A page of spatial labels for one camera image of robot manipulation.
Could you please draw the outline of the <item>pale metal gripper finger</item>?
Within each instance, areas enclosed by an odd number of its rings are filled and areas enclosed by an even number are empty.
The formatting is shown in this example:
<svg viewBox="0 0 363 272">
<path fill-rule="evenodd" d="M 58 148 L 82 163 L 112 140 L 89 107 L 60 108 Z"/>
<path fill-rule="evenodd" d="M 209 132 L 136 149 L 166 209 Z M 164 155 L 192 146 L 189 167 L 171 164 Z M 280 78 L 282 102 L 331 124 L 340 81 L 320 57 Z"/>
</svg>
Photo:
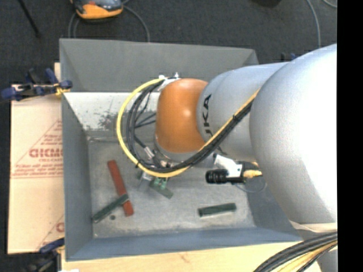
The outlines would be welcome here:
<svg viewBox="0 0 363 272">
<path fill-rule="evenodd" d="M 149 188 L 150 182 L 151 182 L 151 176 L 144 171 L 140 172 L 137 190 L 139 192 L 147 191 Z"/>
</svg>

